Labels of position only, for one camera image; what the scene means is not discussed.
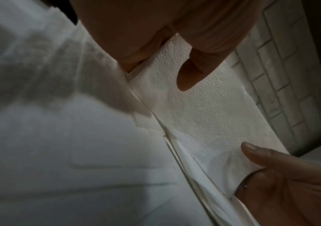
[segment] brick wall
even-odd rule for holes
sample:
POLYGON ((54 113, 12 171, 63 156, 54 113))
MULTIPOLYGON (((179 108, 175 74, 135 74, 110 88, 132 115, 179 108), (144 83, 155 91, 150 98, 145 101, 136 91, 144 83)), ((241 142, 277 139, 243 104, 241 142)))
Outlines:
POLYGON ((291 153, 321 139, 321 65, 300 0, 269 0, 226 61, 291 153))

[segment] embossed paper towel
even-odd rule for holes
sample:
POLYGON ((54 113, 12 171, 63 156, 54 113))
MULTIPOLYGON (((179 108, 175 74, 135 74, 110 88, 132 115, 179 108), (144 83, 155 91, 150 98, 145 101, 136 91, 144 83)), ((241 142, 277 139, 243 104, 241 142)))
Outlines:
POLYGON ((130 86, 229 198, 260 169, 242 154, 241 142, 287 151, 226 63, 189 91, 178 90, 176 76, 190 49, 173 37, 130 86))

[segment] hand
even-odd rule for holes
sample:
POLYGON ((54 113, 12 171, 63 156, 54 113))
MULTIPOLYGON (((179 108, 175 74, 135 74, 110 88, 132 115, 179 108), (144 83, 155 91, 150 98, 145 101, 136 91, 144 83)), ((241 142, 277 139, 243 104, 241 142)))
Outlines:
POLYGON ((265 0, 71 0, 93 39, 127 71, 179 33, 193 48, 179 70, 186 91, 249 33, 265 0))
POLYGON ((261 226, 321 226, 320 165, 246 142, 241 149, 265 167, 236 192, 261 226))

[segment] tissue paper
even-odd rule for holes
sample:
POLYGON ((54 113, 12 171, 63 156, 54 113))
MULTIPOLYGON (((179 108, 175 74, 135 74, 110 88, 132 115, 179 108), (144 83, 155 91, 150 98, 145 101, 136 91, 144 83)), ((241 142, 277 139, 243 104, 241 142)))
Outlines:
POLYGON ((178 90, 177 73, 190 50, 180 36, 173 37, 130 86, 229 198, 260 169, 242 154, 241 142, 287 151, 226 63, 189 91, 178 90))

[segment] fingernail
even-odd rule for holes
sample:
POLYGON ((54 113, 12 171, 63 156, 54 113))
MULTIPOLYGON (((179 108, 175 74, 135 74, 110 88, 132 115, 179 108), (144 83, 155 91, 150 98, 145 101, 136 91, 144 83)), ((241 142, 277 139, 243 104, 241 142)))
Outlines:
POLYGON ((246 145, 246 148, 251 152, 255 152, 258 149, 256 145, 253 145, 249 142, 245 142, 245 145, 246 145))

